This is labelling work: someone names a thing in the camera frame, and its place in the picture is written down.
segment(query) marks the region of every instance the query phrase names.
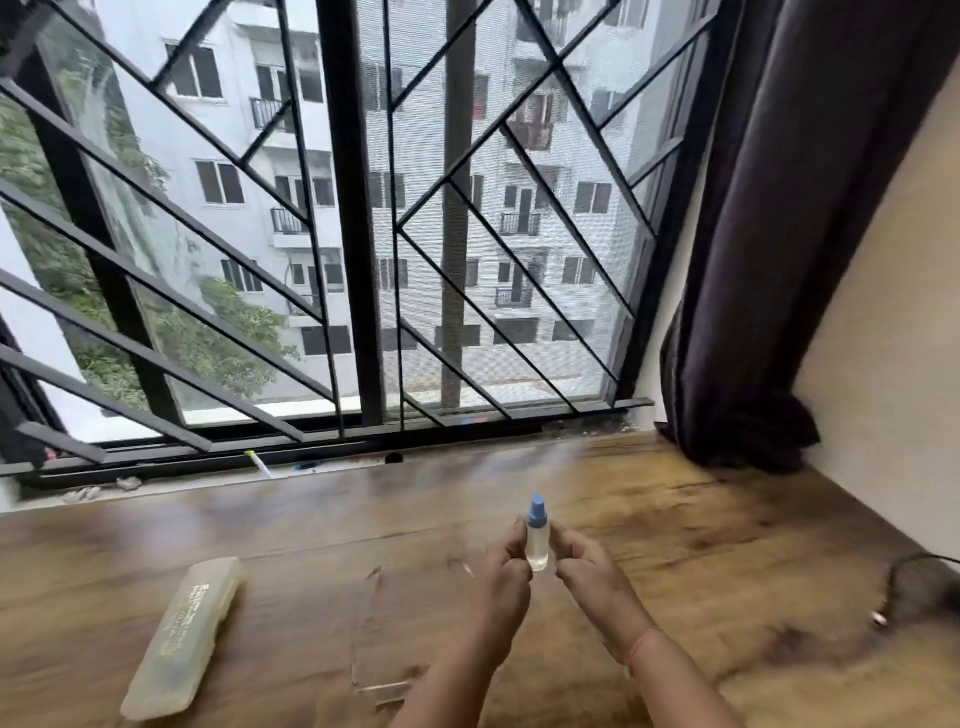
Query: hand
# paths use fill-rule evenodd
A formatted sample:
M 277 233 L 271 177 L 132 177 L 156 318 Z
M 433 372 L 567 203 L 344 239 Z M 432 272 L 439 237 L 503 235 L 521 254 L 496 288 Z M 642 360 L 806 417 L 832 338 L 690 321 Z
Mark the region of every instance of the hand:
M 607 651 L 622 663 L 640 636 L 656 626 L 627 574 L 597 542 L 556 521 L 550 524 L 550 545 L 557 575 L 599 630 Z
M 477 574 L 477 627 L 485 648 L 491 652 L 494 668 L 503 665 L 510 654 L 516 630 L 530 607 L 530 580 L 534 574 L 524 552 L 526 545 L 527 525 L 518 517 L 505 539 L 487 546 Z

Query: wall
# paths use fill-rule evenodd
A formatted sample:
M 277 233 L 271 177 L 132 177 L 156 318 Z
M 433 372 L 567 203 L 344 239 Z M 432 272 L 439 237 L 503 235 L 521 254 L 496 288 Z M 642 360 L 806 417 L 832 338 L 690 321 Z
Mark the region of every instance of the wall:
M 960 65 L 894 177 L 796 391 L 810 463 L 925 548 L 960 557 Z

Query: wooden table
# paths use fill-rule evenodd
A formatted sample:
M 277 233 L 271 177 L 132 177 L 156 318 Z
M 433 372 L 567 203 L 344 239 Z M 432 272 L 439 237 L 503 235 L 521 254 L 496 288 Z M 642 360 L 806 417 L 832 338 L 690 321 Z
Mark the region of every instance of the wooden table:
M 749 725 L 960 726 L 960 619 L 932 606 L 932 577 L 901 629 L 870 625 L 887 565 L 913 544 L 816 473 L 724 478 L 642 435 L 10 514 L 0 726 L 120 725 L 185 570 L 230 555 L 248 583 L 200 695 L 156 725 L 385 725 L 351 672 L 368 687 L 427 669 L 468 609 L 462 562 L 534 492 L 611 549 Z M 645 716 L 563 585 L 538 574 L 483 724 Z

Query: curtain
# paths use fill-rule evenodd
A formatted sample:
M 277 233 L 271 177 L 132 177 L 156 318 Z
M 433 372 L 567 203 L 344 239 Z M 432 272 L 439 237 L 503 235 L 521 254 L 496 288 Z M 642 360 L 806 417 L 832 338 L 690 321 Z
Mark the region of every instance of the curtain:
M 794 472 L 819 441 L 793 380 L 958 49 L 955 0 L 746 2 L 660 352 L 694 462 Z

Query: cable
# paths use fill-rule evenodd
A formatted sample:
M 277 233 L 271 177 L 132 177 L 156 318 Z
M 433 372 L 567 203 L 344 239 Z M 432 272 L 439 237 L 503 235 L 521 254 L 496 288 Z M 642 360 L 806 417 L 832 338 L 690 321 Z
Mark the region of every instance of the cable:
M 891 564 L 890 570 L 887 572 L 887 590 L 883 598 L 883 604 L 873 613 L 874 626 L 877 629 L 886 629 L 890 626 L 890 622 L 893 621 L 893 611 L 900 602 L 901 597 L 900 590 L 897 588 L 897 578 L 900 576 L 903 567 L 915 561 L 923 561 L 925 559 L 939 559 L 940 561 L 946 561 L 951 564 L 960 564 L 960 559 L 954 559 L 951 556 L 940 556 L 939 554 L 928 553 L 927 551 L 904 556 Z

